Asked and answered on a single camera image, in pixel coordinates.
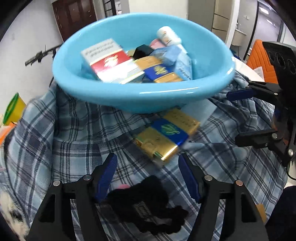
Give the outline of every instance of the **blue plastic basin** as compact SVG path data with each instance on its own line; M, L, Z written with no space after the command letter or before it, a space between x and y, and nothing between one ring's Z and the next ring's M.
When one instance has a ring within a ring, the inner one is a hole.
M113 38L124 50L149 44L156 31L170 26L192 58L194 80L177 83L103 83L81 76L80 52ZM154 13L118 15L94 22L72 35L55 56L52 70L58 85L87 102L109 105L132 113L153 113L209 98L234 76L233 55L212 32L191 21Z

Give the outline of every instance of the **blue and gold cigarette pack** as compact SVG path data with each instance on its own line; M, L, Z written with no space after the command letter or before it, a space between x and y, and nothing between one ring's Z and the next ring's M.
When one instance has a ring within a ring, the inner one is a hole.
M155 83L179 82L182 79L170 68L165 66L155 56L147 56L135 60L135 63L145 72L147 78Z
M199 125L194 118L173 109L138 134L135 142L150 158L165 162L178 152L178 147L196 132Z

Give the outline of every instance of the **green lid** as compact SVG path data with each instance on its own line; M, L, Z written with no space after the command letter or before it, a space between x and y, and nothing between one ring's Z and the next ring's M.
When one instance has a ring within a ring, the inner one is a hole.
M19 93L16 93L14 95L14 97L12 98L12 100L10 101L10 103L8 104L6 111L5 111L5 115L4 115L4 119L3 119L3 124L7 125L7 121L11 115L11 113L13 112L15 105L17 104L17 100L19 97Z

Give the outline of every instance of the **blue packet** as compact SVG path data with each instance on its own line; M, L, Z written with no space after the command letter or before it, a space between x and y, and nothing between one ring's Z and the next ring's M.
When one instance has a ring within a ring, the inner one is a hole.
M150 56L160 59L166 66L172 66L176 63L180 52L181 49L177 45L171 45L155 49Z
M169 66L183 80L192 80L192 61L177 45L158 48L150 54Z
M173 71L183 80L192 80L192 61L183 51L180 52Z

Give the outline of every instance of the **doorway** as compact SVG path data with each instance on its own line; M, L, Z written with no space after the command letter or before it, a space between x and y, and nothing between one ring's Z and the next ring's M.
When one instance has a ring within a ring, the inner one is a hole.
M284 22L281 17L270 6L258 2L257 18L253 30L253 36L251 37L244 59L250 54L257 39L260 39L263 42L280 42L283 29Z
M57 0L52 3L63 40L96 21L92 0Z

